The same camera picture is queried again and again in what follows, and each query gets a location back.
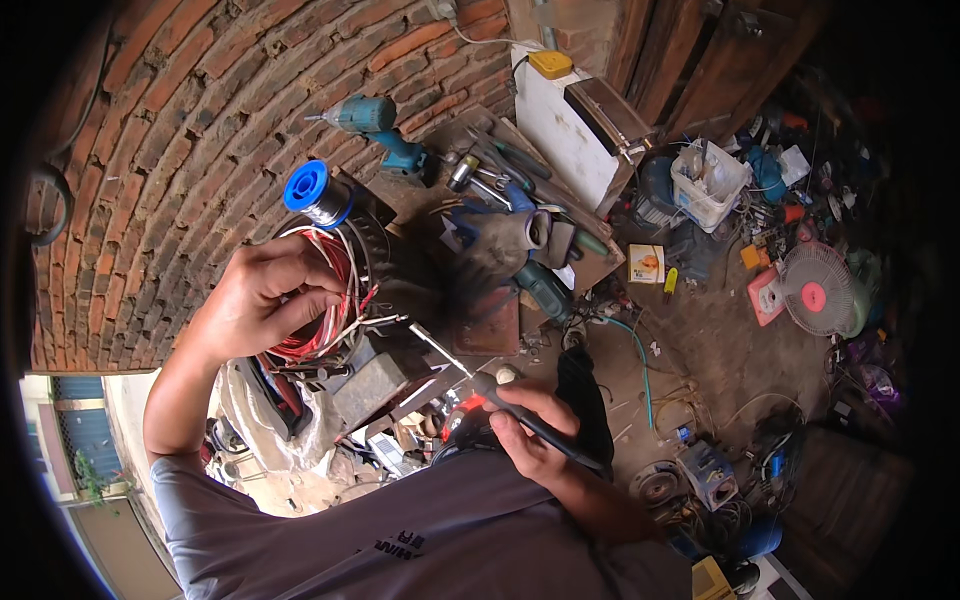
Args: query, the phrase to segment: cardboard box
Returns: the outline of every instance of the cardboard box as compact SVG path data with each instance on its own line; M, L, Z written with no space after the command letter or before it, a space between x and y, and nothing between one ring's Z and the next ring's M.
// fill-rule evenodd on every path
M663 264L663 246L630 245L631 283L664 283L666 266Z

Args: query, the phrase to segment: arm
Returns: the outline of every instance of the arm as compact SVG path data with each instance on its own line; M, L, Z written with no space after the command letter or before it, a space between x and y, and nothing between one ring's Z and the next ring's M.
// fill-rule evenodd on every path
M300 293L282 300L295 290ZM143 441L150 463L164 455L199 452L221 365L275 346L339 304L344 291L344 283L302 235L237 251L147 398Z
M504 400L536 412L561 433L576 436L580 422L569 406L540 389L536 382L522 380L497 391ZM489 403L484 407L496 410ZM490 424L520 474L553 493L577 524L596 540L611 545L643 540L663 543L662 531L638 500L567 459L510 414L495 412Z

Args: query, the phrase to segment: electric fan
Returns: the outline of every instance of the electric fan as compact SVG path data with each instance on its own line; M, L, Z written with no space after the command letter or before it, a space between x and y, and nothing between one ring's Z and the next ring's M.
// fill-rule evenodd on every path
M805 242L790 251L780 287L794 323L807 333L827 336L855 325L853 275L830 246Z

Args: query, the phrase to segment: workbench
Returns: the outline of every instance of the workbench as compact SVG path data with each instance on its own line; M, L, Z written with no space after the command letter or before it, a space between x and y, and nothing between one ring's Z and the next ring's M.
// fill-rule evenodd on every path
M455 136L463 134L465 126L473 125L483 117L490 119L494 123L493 129L490 131L491 136L513 144L520 150L523 150L530 156L537 158L543 164L549 166L549 163L543 156L537 152L512 123L505 119L497 119L491 112L483 107L471 108L440 125L436 130L427 135L422 143L427 152L435 156L443 156L449 151L451 141ZM404 183L384 180L379 176L374 178L367 187L396 211L397 216L390 225L390 229L394 233L401 237L413 238L416 236L418 239L427 239L422 237L424 231L420 229L420 220L423 215L440 207L445 201L462 196L462 194L450 191L445 186L445 182L450 177L452 169L452 166L441 164L435 182L429 188L417 188ZM587 290L621 265L625 257L623 251L620 250L612 240L612 228L610 225L579 204L569 188L565 186L558 177L554 176L550 182L554 183L570 196L572 202L566 206L567 215L574 221L577 227L592 233L604 242L610 251L608 255L601 256L596 252L584 250L584 257L581 260L570 263L575 274L573 298L578 299ZM520 304L519 327L521 334L537 332L540 326L546 321L546 315L538 309L531 308L523 303ZM449 330L432 331L432 333L438 341L448 348L451 348ZM428 365L436 369L436 376L420 387L412 396L400 402L389 415L370 423L367 428L367 435L372 435L393 426L395 421L419 410L419 408L432 398L442 396L446 390L456 388L464 383L465 378L463 373L449 366L446 360L437 352L432 351L424 358ZM501 357L458 356L458 358L460 358L469 369L480 371Z

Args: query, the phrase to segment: red brick wall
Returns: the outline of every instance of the red brick wall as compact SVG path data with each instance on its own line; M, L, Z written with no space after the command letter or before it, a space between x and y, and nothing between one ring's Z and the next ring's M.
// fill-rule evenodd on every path
M284 218L298 165L375 175L379 146L304 115L387 94L421 138L477 103L513 112L505 45L467 46L422 0L142 4L115 21L103 91L61 165L69 230L36 251L37 371L160 366L233 250ZM460 4L468 36L508 33L502 0ZM35 223L52 200L31 196Z

